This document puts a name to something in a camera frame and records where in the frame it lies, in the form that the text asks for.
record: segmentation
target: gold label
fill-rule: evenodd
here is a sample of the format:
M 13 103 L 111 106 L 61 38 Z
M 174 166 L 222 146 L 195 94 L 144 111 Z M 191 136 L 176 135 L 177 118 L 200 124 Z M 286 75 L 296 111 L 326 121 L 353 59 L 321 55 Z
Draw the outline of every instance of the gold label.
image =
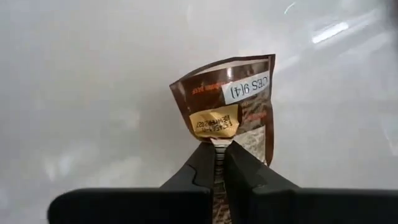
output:
M 202 138 L 231 138 L 238 130 L 238 105 L 199 111 L 189 116 L 193 132 Z

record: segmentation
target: white surface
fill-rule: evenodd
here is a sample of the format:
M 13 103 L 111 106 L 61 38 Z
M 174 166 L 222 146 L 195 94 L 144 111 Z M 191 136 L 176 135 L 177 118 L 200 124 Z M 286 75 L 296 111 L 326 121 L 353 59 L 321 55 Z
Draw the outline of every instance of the white surface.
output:
M 46 223 L 79 187 L 159 186 L 198 144 L 169 83 L 238 55 L 277 54 L 276 171 L 397 189 L 393 2 L 1 1 L 1 223 Z

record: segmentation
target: brown wrapper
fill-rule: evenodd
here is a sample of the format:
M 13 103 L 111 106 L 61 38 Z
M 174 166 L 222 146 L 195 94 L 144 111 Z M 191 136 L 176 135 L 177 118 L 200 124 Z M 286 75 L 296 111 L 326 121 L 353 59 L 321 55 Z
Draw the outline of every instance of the brown wrapper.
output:
M 275 55 L 233 57 L 198 68 L 170 85 L 189 131 L 199 140 L 234 139 L 271 164 Z

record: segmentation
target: white background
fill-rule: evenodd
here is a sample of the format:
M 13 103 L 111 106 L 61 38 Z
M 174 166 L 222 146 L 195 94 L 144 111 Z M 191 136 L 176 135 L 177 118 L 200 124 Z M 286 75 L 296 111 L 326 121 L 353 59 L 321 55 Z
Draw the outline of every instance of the white background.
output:
M 0 1 L 0 222 L 159 186 L 198 142 L 169 83 L 277 55 L 275 157 L 301 186 L 398 189 L 398 8 L 382 0 Z

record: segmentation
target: white label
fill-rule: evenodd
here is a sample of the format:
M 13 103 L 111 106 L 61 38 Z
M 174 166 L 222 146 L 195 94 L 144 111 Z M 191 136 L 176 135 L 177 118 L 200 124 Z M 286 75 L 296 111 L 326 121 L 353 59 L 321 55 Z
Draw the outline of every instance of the white label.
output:
M 269 86 L 269 71 L 222 85 L 225 104 L 254 96 Z

